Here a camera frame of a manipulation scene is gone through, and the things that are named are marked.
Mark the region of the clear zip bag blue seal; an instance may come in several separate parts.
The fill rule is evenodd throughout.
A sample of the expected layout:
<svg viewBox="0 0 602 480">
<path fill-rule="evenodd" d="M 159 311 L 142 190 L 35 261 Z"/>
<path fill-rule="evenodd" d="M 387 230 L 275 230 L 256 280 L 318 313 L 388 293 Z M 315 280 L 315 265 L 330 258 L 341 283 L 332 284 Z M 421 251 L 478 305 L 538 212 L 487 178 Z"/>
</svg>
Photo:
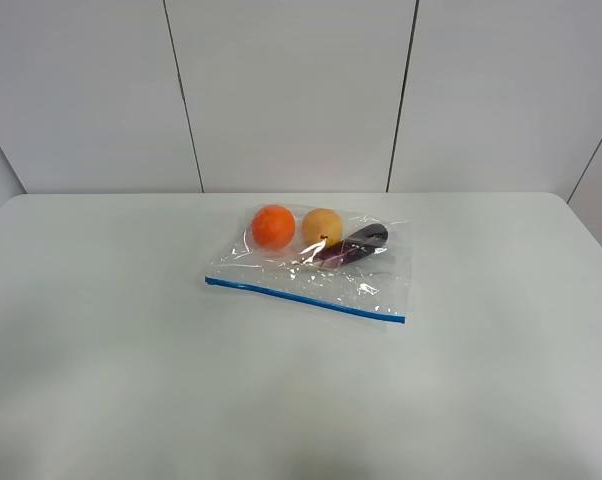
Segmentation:
<svg viewBox="0 0 602 480">
<path fill-rule="evenodd" d="M 280 205 L 294 216 L 296 231 L 280 250 L 257 245 L 251 222 L 264 206 Z M 211 286 L 258 293 L 371 320 L 403 324 L 411 284 L 411 225 L 368 213 L 334 210 L 343 222 L 342 240 L 373 223 L 383 224 L 389 237 L 382 253 L 342 266 L 321 268 L 313 264 L 322 244 L 307 246 L 301 224 L 313 207 L 264 204 L 248 209 L 234 237 L 225 242 L 205 272 Z"/>
</svg>

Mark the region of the yellow pear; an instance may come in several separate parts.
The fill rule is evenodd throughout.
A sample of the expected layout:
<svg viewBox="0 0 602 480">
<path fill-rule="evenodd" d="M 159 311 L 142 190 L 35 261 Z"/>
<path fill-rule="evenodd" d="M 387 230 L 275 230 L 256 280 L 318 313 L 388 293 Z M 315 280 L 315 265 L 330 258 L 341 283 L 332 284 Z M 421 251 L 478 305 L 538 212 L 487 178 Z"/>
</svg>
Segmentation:
<svg viewBox="0 0 602 480">
<path fill-rule="evenodd" d="M 304 216 L 301 231 L 307 246 L 322 244 L 330 247 L 341 241 L 343 222 L 334 210 L 317 208 Z"/>
</svg>

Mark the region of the orange fruit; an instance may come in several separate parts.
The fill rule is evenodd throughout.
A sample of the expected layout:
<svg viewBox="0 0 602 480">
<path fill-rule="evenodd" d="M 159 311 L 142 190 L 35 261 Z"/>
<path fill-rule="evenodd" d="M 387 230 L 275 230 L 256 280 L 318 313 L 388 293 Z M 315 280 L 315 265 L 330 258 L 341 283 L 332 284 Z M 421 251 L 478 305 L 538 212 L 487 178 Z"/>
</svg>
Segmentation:
<svg viewBox="0 0 602 480">
<path fill-rule="evenodd" d="M 257 245 L 280 250 L 293 239 L 296 223 L 292 213 L 280 205 L 262 207 L 251 222 L 252 236 Z"/>
</svg>

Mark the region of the dark purple eggplant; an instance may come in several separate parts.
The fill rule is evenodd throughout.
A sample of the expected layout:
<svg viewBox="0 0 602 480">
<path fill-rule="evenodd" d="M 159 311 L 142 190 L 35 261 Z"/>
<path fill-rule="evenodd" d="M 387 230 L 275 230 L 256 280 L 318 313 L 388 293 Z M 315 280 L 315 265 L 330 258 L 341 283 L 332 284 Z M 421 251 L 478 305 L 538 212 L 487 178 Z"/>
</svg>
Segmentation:
<svg viewBox="0 0 602 480">
<path fill-rule="evenodd" d="M 382 253 L 388 237 L 389 232 L 383 224 L 369 224 L 344 240 L 322 249 L 314 256 L 313 264 L 321 268 L 339 269 L 373 254 Z"/>
</svg>

